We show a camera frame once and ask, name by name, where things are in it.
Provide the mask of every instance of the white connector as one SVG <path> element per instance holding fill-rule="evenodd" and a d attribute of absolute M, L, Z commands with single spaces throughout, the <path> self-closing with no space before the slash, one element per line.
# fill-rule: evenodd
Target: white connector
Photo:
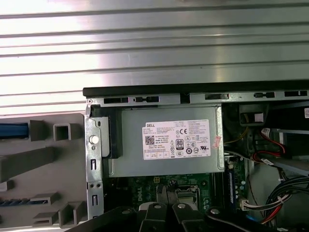
<path fill-rule="evenodd" d="M 244 203 L 249 204 L 249 201 L 248 201 L 247 199 L 245 199 L 245 198 L 240 198 L 240 200 L 239 200 L 240 209 L 241 209 L 242 211 L 248 211 L 249 209 L 246 208 L 246 206 L 245 206 Z"/>

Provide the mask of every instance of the sheet metal panel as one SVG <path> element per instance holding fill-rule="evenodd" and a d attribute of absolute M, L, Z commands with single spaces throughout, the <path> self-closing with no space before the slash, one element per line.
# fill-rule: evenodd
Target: sheet metal panel
<path fill-rule="evenodd" d="M 83 87 L 307 80 L 308 12 L 309 0 L 1 1 L 0 115 L 83 111 Z"/>

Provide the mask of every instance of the white label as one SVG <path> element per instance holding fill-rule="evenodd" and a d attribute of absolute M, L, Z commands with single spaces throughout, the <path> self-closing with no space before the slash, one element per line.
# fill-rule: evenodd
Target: white label
<path fill-rule="evenodd" d="M 305 108 L 305 118 L 309 118 L 309 108 Z"/>
<path fill-rule="evenodd" d="M 254 121 L 255 122 L 264 122 L 264 114 L 254 114 Z"/>
<path fill-rule="evenodd" d="M 269 160 L 267 159 L 261 159 L 261 161 L 263 161 L 265 164 L 267 165 L 274 165 L 272 162 L 270 162 Z"/>
<path fill-rule="evenodd" d="M 263 128 L 261 130 L 261 133 L 265 135 L 267 138 L 269 138 L 270 128 Z"/>
<path fill-rule="evenodd" d="M 142 136 L 144 160 L 211 155 L 208 120 L 147 122 Z"/>

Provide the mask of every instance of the green circuit board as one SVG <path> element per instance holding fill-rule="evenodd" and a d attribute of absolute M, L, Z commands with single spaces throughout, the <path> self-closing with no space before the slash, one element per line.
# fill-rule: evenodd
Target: green circuit board
<path fill-rule="evenodd" d="M 245 160 L 237 158 L 225 168 L 225 184 L 229 191 L 226 193 L 226 202 L 233 211 L 240 209 L 239 199 L 247 196 L 247 178 Z"/>
<path fill-rule="evenodd" d="M 204 213 L 211 206 L 211 174 L 185 174 L 131 177 L 129 187 L 132 190 L 132 204 L 138 209 L 142 203 L 156 201 L 156 187 L 177 181 L 182 189 L 180 202 L 194 203 Z"/>

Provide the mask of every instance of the qr code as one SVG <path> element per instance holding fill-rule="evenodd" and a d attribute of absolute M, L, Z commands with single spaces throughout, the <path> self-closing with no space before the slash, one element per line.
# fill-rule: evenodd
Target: qr code
<path fill-rule="evenodd" d="M 146 145 L 154 145 L 155 144 L 155 136 L 145 136 Z"/>
<path fill-rule="evenodd" d="M 309 108 L 305 109 L 305 118 L 309 118 Z"/>

